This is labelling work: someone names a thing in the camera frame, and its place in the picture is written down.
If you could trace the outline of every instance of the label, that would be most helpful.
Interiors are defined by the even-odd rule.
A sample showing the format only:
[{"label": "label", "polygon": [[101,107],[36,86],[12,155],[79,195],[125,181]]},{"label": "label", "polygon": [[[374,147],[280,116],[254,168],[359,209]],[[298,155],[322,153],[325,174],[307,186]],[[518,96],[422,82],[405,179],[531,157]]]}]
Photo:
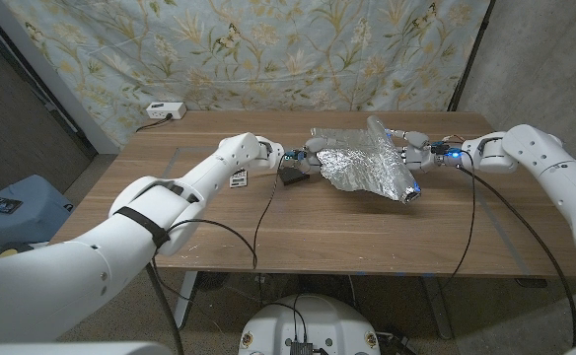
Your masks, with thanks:
[{"label": "label", "polygon": [[238,170],[235,174],[229,177],[229,187],[242,187],[247,185],[247,171],[244,169]]},{"label": "label", "polygon": [[0,197],[0,213],[11,214],[23,204],[22,201]]}]

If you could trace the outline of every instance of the foil-wrapped object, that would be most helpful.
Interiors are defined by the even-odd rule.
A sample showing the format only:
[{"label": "foil-wrapped object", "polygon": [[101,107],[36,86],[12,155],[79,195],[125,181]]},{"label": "foil-wrapped object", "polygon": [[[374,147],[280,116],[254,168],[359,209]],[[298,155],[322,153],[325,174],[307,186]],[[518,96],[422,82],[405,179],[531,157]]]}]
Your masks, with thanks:
[{"label": "foil-wrapped object", "polygon": [[338,189],[367,190],[409,202],[420,189],[396,146],[375,116],[367,118],[367,130],[313,128],[326,146],[317,152],[321,174]]}]

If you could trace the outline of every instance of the power outlet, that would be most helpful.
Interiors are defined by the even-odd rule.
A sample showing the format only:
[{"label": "power outlet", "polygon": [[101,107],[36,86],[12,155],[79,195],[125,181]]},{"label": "power outlet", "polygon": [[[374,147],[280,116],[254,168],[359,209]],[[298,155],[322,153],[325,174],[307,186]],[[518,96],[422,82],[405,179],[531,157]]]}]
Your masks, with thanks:
[{"label": "power outlet", "polygon": [[147,108],[148,116],[153,119],[163,119],[172,114],[172,119],[181,119],[187,112],[184,103],[151,103]]}]

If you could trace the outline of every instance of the small black device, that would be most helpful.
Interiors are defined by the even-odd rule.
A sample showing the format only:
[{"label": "small black device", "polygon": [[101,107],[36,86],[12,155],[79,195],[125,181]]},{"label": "small black device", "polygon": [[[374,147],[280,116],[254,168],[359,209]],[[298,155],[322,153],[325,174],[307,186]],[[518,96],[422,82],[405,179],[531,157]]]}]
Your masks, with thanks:
[{"label": "small black device", "polygon": [[290,355],[312,355],[314,346],[312,343],[300,343],[293,341],[290,344]]},{"label": "small black device", "polygon": [[23,201],[0,197],[0,213],[12,214],[21,207],[22,204]]},{"label": "small black device", "polygon": [[310,178],[308,174],[303,174],[295,168],[280,168],[279,177],[284,182],[284,186]]},{"label": "small black device", "polygon": [[435,142],[435,143],[430,145],[430,152],[437,154],[437,155],[444,155],[444,154],[448,153],[449,149],[450,149],[450,145],[448,145],[442,141]]}]

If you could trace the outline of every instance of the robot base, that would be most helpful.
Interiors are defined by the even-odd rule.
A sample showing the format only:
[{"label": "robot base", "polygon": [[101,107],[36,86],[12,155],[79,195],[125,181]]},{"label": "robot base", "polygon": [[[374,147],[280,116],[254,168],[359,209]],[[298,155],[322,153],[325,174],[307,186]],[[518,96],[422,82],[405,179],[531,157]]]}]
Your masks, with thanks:
[{"label": "robot base", "polygon": [[[289,296],[276,303],[293,307],[296,297]],[[327,296],[306,294],[299,296],[295,308],[306,323],[307,341],[304,341],[304,327],[299,315],[293,315],[290,308],[270,304],[245,326],[238,354],[305,354],[303,351],[309,348],[314,349],[314,353],[330,355],[380,355],[374,328],[344,303]],[[298,344],[293,344],[295,320]],[[296,350],[296,345],[303,349]]]}]

